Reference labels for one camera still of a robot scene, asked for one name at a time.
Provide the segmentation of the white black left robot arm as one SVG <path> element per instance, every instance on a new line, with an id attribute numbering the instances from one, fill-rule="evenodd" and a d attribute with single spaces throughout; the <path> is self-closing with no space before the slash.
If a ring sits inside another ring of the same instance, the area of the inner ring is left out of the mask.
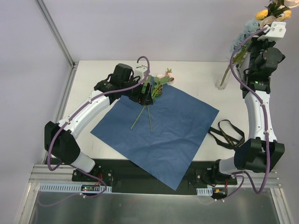
<path id="1" fill-rule="evenodd" d="M 152 104 L 149 73 L 149 68 L 141 63 L 136 63 L 135 69 L 117 64 L 113 73 L 98 82 L 76 110 L 57 123 L 50 121 L 45 125 L 44 147 L 48 155 L 82 170 L 86 180 L 95 181 L 99 176 L 96 162 L 81 151 L 76 139 L 95 116 L 121 96 L 141 105 Z"/>

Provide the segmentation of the blue wrapping paper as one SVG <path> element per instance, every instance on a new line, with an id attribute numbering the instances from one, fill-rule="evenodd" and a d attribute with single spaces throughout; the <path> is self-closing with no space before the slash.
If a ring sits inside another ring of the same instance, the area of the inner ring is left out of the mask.
<path id="1" fill-rule="evenodd" d="M 91 130 L 128 160 L 172 189 L 186 173 L 218 110 L 180 90 L 175 79 L 165 84 L 161 97 L 149 106 L 131 129 L 143 106 L 121 97 Z"/>

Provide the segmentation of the black ribbon gold lettering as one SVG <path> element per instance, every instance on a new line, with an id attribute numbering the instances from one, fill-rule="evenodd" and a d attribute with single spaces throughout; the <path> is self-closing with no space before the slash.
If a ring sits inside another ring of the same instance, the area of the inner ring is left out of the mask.
<path id="1" fill-rule="evenodd" d="M 232 136 L 229 136 L 228 134 L 226 134 L 223 131 L 223 129 L 220 126 L 221 122 L 223 122 L 223 121 L 228 122 L 230 124 L 230 126 L 241 136 L 241 138 L 239 140 L 232 137 Z M 223 120 L 219 121 L 218 122 L 218 128 L 219 128 L 219 130 L 215 129 L 213 127 L 210 127 L 209 130 L 208 130 L 208 134 L 210 134 L 214 138 L 217 145 L 222 146 L 222 147 L 224 147 L 226 149 L 229 149 L 229 150 L 235 150 L 236 151 L 242 144 L 245 143 L 245 134 L 244 134 L 244 132 L 241 129 L 239 129 L 238 127 L 236 127 L 235 125 L 233 125 L 231 123 L 231 121 L 229 121 L 228 119 L 223 119 Z M 217 135 L 222 136 L 226 140 L 226 143 L 219 140 L 214 135 L 214 133 L 217 134 Z"/>

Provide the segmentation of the blue flower bunch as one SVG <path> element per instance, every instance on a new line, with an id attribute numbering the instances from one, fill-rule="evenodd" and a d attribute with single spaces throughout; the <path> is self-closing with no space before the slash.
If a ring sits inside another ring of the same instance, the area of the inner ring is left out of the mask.
<path id="1" fill-rule="evenodd" d="M 256 32 L 259 29 L 259 22 L 256 19 L 248 20 L 245 23 L 244 30 L 233 40 L 230 53 L 233 53 L 234 50 L 243 42 L 248 36 Z"/>

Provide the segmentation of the yellow flower bunch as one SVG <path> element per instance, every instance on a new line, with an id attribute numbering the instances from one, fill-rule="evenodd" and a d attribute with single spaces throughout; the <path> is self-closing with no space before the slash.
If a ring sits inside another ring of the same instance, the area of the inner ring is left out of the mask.
<path id="1" fill-rule="evenodd" d="M 244 31 L 238 35 L 238 37 L 233 41 L 231 45 L 230 53 L 232 54 L 234 50 L 241 44 L 242 41 L 244 41 L 247 37 L 249 37 L 252 33 L 256 32 L 260 28 L 263 28 L 265 25 L 271 25 L 274 21 L 284 21 L 286 19 L 289 19 L 292 15 L 292 11 L 290 8 L 282 7 L 280 9 L 277 9 L 276 12 L 273 12 L 275 10 L 265 9 L 260 12 L 258 12 L 255 15 L 255 18 L 252 20 L 249 20 L 245 23 Z M 241 47 L 236 55 L 234 56 L 234 65 L 240 65 L 244 62 L 245 55 L 246 55 L 246 49 L 245 47 L 248 47 L 249 41 L 245 43 L 245 46 Z M 223 78 L 219 79 L 219 82 L 217 84 L 218 89 L 225 89 L 227 85 L 227 76 L 230 75 L 230 66 L 228 65 Z"/>

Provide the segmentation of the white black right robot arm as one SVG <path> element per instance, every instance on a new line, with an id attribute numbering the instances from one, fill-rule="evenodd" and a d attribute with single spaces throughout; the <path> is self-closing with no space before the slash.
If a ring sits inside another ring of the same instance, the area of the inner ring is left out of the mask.
<path id="1" fill-rule="evenodd" d="M 208 172 L 213 184 L 227 181 L 232 174 L 264 173 L 268 175 L 285 152 L 285 146 L 278 143 L 271 125 L 270 116 L 270 76 L 278 64 L 285 59 L 284 54 L 275 48 L 275 41 L 253 39 L 248 46 L 249 66 L 243 71 L 241 85 L 249 117 L 249 136 L 236 126 L 232 128 L 241 135 L 237 140 L 226 134 L 222 128 L 210 128 L 208 133 L 216 143 L 235 151 L 233 157 L 217 160 Z M 222 142 L 216 138 L 220 135 L 226 139 Z"/>

